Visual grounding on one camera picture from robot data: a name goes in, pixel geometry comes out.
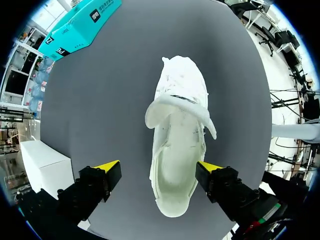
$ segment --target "white box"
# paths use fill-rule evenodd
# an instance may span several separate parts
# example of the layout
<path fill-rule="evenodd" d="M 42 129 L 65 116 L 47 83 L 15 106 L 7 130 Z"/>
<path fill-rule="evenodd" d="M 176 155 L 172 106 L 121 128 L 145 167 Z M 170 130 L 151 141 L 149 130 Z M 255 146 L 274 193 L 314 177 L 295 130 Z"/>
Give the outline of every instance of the white box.
<path fill-rule="evenodd" d="M 40 140 L 20 144 L 23 164 L 32 189 L 41 189 L 58 199 L 58 189 L 66 189 L 75 182 L 71 159 L 55 151 Z"/>

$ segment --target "gray table surface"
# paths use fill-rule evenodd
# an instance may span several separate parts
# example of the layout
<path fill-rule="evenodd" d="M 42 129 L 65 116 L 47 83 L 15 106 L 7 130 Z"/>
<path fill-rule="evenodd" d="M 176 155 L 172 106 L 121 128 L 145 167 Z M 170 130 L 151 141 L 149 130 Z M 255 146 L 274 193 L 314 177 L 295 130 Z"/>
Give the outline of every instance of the gray table surface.
<path fill-rule="evenodd" d="M 120 160 L 122 179 L 90 216 L 112 240 L 220 240 L 235 224 L 198 185 L 187 212 L 168 218 L 149 180 L 154 99 L 162 57 L 190 57 L 206 82 L 217 140 L 205 161 L 232 166 L 251 188 L 262 179 L 271 140 L 271 101 L 259 53 L 231 10 L 210 0 L 124 0 L 91 46 L 56 62 L 41 112 L 41 140 L 85 166 Z"/>

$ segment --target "shoe tongue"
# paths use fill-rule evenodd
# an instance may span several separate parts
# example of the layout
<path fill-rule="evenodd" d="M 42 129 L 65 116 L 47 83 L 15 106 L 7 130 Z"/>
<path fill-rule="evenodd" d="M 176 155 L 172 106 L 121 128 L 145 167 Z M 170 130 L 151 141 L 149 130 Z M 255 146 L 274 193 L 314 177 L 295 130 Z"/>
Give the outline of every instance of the shoe tongue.
<path fill-rule="evenodd" d="M 214 139 L 217 138 L 217 132 L 213 122 L 210 119 L 209 111 L 203 106 L 193 103 L 187 99 L 171 95 L 162 95 L 155 99 L 148 107 L 145 113 L 145 125 L 149 129 L 154 129 L 162 123 L 170 114 L 175 111 L 183 110 L 198 119 L 207 127 Z"/>

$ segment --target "shoe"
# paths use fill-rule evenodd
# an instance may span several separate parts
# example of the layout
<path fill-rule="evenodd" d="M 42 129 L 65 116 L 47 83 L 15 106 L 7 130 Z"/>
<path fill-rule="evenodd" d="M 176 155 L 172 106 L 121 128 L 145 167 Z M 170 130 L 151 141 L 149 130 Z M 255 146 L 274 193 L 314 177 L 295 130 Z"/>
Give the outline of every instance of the shoe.
<path fill-rule="evenodd" d="M 145 124 L 154 128 L 150 180 L 156 204 L 169 218 L 183 215 L 198 184 L 196 164 L 206 153 L 204 127 L 217 138 L 205 80 L 188 57 L 163 57 L 164 67 Z"/>

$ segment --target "teal box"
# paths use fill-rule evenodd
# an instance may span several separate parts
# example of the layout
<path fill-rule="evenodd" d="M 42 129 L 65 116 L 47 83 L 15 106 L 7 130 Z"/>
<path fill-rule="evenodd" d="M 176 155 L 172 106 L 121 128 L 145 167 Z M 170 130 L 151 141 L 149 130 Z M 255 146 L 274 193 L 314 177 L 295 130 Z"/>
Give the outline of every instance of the teal box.
<path fill-rule="evenodd" d="M 38 51 L 57 61 L 89 46 L 121 0 L 83 0 L 46 36 Z"/>

